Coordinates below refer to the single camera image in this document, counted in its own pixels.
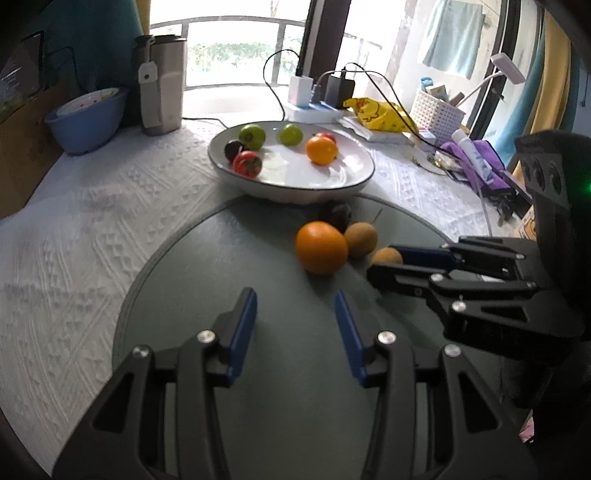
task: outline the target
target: orange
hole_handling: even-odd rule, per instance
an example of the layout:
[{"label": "orange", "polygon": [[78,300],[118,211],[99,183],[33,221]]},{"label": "orange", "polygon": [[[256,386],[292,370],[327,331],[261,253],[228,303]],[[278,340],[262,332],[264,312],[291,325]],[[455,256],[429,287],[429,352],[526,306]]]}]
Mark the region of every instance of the orange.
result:
[{"label": "orange", "polygon": [[335,273],[347,261],[349,248],[342,233],[326,222],[305,224],[295,236],[295,253],[307,272]]},{"label": "orange", "polygon": [[325,167],[334,162],[339,149],[336,143],[326,137],[312,137],[306,142],[306,154],[315,163]]}]

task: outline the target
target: desk lamp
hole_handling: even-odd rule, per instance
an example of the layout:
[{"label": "desk lamp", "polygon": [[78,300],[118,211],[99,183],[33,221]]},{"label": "desk lamp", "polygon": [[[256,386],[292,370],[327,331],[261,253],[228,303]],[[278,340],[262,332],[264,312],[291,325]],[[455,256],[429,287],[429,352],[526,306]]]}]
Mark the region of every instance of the desk lamp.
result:
[{"label": "desk lamp", "polygon": [[458,107],[461,104],[463,104],[466,100],[468,100],[472,95],[474,95],[475,93],[478,93],[478,91],[480,91],[480,89],[484,85],[486,85],[489,81],[491,81],[492,79],[495,79],[497,77],[505,75],[513,85],[519,85],[520,83],[525,83],[525,77],[520,72],[519,68],[517,68],[517,65],[515,65],[515,63],[513,63],[513,61],[507,56],[506,53],[498,53],[496,55],[493,55],[491,57],[491,62],[499,70],[497,72],[493,73],[492,75],[489,75],[484,80],[482,80],[482,82],[480,82],[474,90],[472,90],[470,93],[468,93],[468,95],[466,95],[457,104]]}]

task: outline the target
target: cardboard box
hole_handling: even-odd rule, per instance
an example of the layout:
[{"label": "cardboard box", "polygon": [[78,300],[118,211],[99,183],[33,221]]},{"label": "cardboard box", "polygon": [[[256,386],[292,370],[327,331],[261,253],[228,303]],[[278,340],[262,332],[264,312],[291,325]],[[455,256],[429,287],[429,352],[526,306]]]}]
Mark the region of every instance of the cardboard box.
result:
[{"label": "cardboard box", "polygon": [[527,211],[525,216],[517,224],[517,227],[514,230],[514,236],[527,238],[533,241],[537,240],[537,235],[535,234],[535,214],[533,206]]},{"label": "cardboard box", "polygon": [[72,98],[60,82],[14,112],[0,125],[0,218],[18,212],[63,153],[46,115]]}]

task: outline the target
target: blue bowl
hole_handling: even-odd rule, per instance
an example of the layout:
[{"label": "blue bowl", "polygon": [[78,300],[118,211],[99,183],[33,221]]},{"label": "blue bowl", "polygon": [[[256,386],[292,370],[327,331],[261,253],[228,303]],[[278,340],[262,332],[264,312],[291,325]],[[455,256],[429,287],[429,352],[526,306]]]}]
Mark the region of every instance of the blue bowl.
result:
[{"label": "blue bowl", "polygon": [[119,128],[128,91],[119,92],[76,112],[58,115],[56,108],[45,118],[51,133],[70,155],[83,155],[106,144]]}]

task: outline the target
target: red fruit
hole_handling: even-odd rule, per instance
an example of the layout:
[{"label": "red fruit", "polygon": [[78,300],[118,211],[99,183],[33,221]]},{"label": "red fruit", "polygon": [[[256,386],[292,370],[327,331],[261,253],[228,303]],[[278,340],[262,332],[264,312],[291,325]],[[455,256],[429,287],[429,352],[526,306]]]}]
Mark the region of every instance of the red fruit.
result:
[{"label": "red fruit", "polygon": [[332,132],[320,132],[319,134],[314,135],[315,137],[325,137],[325,138],[330,138],[333,142],[336,143],[336,137],[335,134]]},{"label": "red fruit", "polygon": [[256,152],[240,152],[232,161],[232,170],[240,175],[254,179],[262,170],[262,161]]}]

